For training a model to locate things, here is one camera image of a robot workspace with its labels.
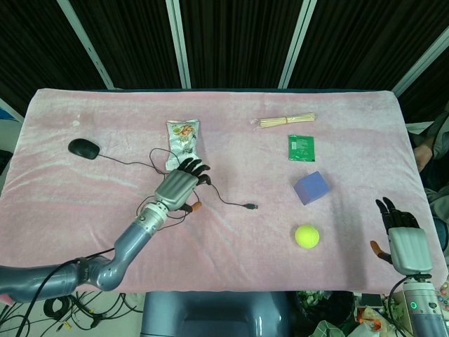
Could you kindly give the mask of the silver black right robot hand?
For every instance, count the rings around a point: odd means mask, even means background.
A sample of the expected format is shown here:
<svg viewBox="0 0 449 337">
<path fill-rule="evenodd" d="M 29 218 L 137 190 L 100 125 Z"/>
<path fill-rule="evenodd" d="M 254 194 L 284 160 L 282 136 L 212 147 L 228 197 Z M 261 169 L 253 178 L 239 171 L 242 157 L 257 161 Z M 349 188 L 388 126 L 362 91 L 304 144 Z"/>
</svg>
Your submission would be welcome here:
<svg viewBox="0 0 449 337">
<path fill-rule="evenodd" d="M 386 197 L 377 199 L 375 203 L 387 233 L 389 251 L 383 251 L 372 240 L 370 247 L 373 253 L 401 275 L 429 274 L 433 268 L 429 242 L 414 215 L 398 210 Z"/>
</svg>

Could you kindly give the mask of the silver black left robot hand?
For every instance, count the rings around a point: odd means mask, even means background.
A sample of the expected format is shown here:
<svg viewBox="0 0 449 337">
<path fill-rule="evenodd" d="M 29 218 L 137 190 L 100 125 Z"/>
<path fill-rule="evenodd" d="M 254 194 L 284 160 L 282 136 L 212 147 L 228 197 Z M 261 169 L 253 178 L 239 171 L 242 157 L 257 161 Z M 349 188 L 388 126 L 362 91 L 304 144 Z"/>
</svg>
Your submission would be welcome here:
<svg viewBox="0 0 449 337">
<path fill-rule="evenodd" d="M 210 167 L 202 163 L 201 159 L 186 158 L 165 180 L 154 193 L 156 204 L 161 204 L 167 211 L 182 210 L 191 213 L 194 207 L 187 204 L 187 200 L 201 184 L 211 185 L 211 179 L 205 171 Z"/>
</svg>

